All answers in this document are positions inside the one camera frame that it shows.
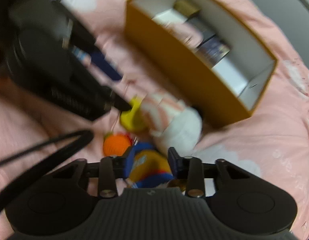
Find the cardboard box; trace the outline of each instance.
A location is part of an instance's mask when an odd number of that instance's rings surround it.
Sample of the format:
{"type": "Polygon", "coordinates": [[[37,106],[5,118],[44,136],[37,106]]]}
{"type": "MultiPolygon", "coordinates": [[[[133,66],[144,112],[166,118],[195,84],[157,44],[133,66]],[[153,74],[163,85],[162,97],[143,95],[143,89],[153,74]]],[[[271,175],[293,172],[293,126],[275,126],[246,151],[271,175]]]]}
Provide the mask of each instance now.
{"type": "Polygon", "coordinates": [[[250,117],[277,59],[245,23],[216,0],[189,0],[231,51],[215,66],[175,38],[164,23],[187,18],[176,0],[127,0],[125,34],[153,60],[215,128],[250,117]]]}

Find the metal screw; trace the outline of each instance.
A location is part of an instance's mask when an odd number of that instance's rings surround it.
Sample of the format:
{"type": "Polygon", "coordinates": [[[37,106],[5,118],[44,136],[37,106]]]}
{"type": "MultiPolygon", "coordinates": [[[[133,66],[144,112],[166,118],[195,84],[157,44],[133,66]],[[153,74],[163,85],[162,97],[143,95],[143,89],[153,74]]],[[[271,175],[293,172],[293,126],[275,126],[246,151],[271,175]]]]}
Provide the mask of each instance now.
{"type": "Polygon", "coordinates": [[[104,198],[112,198],[116,193],[112,189],[104,189],[100,192],[100,196],[104,198]]]}
{"type": "Polygon", "coordinates": [[[200,198],[204,195],[204,192],[200,189],[191,189],[188,191],[188,196],[194,197],[194,198],[200,198]]]}

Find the yellow toy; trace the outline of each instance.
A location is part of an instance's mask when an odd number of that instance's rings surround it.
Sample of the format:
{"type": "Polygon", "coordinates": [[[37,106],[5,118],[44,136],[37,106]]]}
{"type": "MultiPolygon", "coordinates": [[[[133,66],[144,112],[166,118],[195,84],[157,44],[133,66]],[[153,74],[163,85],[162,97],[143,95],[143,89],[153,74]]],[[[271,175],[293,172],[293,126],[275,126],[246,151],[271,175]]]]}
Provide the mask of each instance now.
{"type": "Polygon", "coordinates": [[[121,125],[129,132],[141,132],[147,128],[139,110],[141,100],[134,97],[131,99],[130,104],[132,109],[130,111],[122,112],[120,115],[121,125]]]}

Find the yellow and blue toy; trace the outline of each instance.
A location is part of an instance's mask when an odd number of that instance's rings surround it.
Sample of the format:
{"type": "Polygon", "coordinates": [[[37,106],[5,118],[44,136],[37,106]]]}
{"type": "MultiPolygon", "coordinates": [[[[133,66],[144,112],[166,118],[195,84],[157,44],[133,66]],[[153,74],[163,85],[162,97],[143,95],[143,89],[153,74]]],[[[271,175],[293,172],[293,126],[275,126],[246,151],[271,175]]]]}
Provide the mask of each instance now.
{"type": "Polygon", "coordinates": [[[134,151],[133,163],[127,160],[131,167],[127,179],[130,187],[152,188],[173,179],[167,158],[153,145],[139,142],[131,150],[134,151]]]}

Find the pink bedsheet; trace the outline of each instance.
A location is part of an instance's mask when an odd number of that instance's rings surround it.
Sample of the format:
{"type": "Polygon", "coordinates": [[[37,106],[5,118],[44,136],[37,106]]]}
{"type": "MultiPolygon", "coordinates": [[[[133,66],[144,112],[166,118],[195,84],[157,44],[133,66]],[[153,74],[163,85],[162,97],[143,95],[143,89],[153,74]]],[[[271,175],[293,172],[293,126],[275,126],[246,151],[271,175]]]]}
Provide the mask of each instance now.
{"type": "MultiPolygon", "coordinates": [[[[298,238],[307,239],[309,70],[279,28],[250,0],[220,1],[260,35],[278,57],[279,65],[253,117],[219,131],[212,131],[206,125],[196,151],[190,154],[205,162],[225,158],[288,191],[298,203],[292,231],[298,238]]],[[[158,88],[181,97],[155,66],[124,40],[125,0],[72,0],[71,4],[98,36],[97,44],[107,59],[125,74],[123,82],[114,84],[89,65],[88,69],[98,80],[113,86],[127,100],[134,95],[144,97],[158,88]]],[[[97,121],[88,122],[32,96],[9,80],[0,80],[0,158],[60,133],[91,128],[96,133],[94,141],[71,160],[80,157],[97,162],[103,156],[104,134],[112,126],[115,132],[123,131],[116,119],[117,112],[112,110],[97,121]]],[[[0,168],[0,189],[56,147],[51,146],[0,168]]],[[[207,185],[207,192],[212,191],[207,185]]],[[[0,239],[5,239],[11,232],[5,215],[1,214],[0,239]]]]}

